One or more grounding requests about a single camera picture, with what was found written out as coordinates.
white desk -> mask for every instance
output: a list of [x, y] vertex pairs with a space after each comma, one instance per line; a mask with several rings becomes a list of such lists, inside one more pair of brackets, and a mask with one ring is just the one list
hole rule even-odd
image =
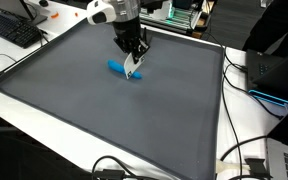
[[[85, 17], [84, 10], [60, 5], [51, 1], [49, 1], [49, 3], [50, 6], [45, 8], [46, 10], [42, 11], [42, 13], [44, 12], [48, 17], [56, 11], [60, 14], [57, 19], [49, 18], [46, 22], [38, 25], [50, 34], [49, 39], [53, 39], [65, 32]], [[190, 37], [181, 37], [200, 41]], [[8, 54], [18, 60], [37, 48], [39, 48], [39, 43], [33, 45], [29, 49], [22, 49], [0, 39], [0, 53]], [[228, 48], [228, 56], [235, 63], [244, 64], [244, 55], [245, 53], [242, 51]], [[0, 57], [0, 70], [9, 66], [11, 63], [12, 61], [7, 58]], [[242, 73], [231, 68], [229, 69], [227, 76], [233, 84], [245, 89], [245, 76]], [[278, 123], [276, 119], [267, 114], [251, 98], [229, 87], [227, 83], [225, 83], [224, 88], [228, 109], [240, 141], [265, 135]], [[269, 109], [273, 110], [275, 113], [285, 113], [283, 108], [271, 104], [268, 104], [268, 106]], [[159, 170], [157, 167], [115, 146], [1, 93], [0, 117], [83, 169], [90, 170], [99, 157], [112, 155], [127, 163], [137, 175], [152, 176], [160, 179], [176, 179]], [[217, 138], [217, 158], [220, 158], [227, 149], [235, 144], [236, 141], [233, 136], [232, 128], [229, 124], [223, 104], [221, 104]], [[259, 140], [244, 145], [241, 148], [241, 151], [243, 158], [265, 158], [264, 141]], [[238, 162], [238, 154], [236, 151], [227, 157], [226, 162]], [[98, 167], [119, 168], [115, 162], [110, 160], [104, 160]], [[226, 180], [237, 175], [237, 170], [227, 170], [219, 174], [218, 179]]]

gray mat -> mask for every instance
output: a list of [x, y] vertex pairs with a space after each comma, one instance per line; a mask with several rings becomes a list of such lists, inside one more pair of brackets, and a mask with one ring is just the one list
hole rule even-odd
[[83, 21], [3, 74], [0, 92], [181, 179], [213, 179], [223, 51], [148, 33], [141, 80], [108, 69], [126, 58], [113, 28]]

gray work surface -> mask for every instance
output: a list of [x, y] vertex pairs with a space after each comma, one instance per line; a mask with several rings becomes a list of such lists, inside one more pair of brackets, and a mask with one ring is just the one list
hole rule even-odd
[[148, 34], [141, 80], [108, 69], [127, 55], [112, 26], [84, 20], [3, 74], [0, 92], [181, 179], [213, 179], [223, 50]]

white table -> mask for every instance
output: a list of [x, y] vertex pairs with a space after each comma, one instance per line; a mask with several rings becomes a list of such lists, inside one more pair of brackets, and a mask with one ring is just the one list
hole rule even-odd
[[[31, 2], [37, 3], [38, 0], [31, 0]], [[48, 7], [41, 11], [42, 14], [48, 17], [56, 12], [60, 14], [58, 18], [49, 18], [47, 21], [38, 25], [38, 27], [49, 33], [49, 39], [57, 37], [85, 17], [86, 12], [84, 10], [51, 1], [49, 1], [49, 4]], [[148, 28], [194, 41], [200, 41], [156, 28]], [[36, 43], [29, 49], [22, 49], [0, 38], [0, 53], [8, 54], [17, 60], [39, 48], [39, 46], [40, 44]], [[228, 48], [227, 53], [233, 62], [238, 64], [245, 63], [244, 52]], [[2, 56], [0, 57], [0, 70], [11, 64], [12, 61], [9, 59]], [[233, 84], [245, 89], [244, 74], [232, 67], [229, 69], [227, 76]], [[240, 141], [266, 135], [278, 123], [276, 119], [266, 113], [262, 107], [245, 94], [231, 88], [227, 83], [225, 83], [224, 89], [228, 109]], [[267, 105], [268, 108], [275, 113], [285, 114], [283, 108], [271, 104]], [[137, 175], [146, 175], [160, 179], [176, 179], [176, 177], [159, 170], [150, 163], [1, 93], [0, 117], [83, 169], [91, 170], [94, 162], [99, 157], [112, 155], [127, 163], [132, 167], [131, 170]], [[217, 137], [217, 158], [220, 158], [227, 149], [235, 144], [236, 141], [232, 128], [225, 113], [223, 103], [221, 103]], [[243, 158], [265, 158], [264, 140], [246, 144], [242, 146], [241, 151]], [[239, 162], [237, 151], [229, 155], [226, 158], [226, 162]], [[118, 165], [111, 160], [102, 161], [98, 167], [119, 168]], [[218, 179], [229, 179], [237, 176], [238, 172], [238, 170], [224, 171], [219, 174]]]

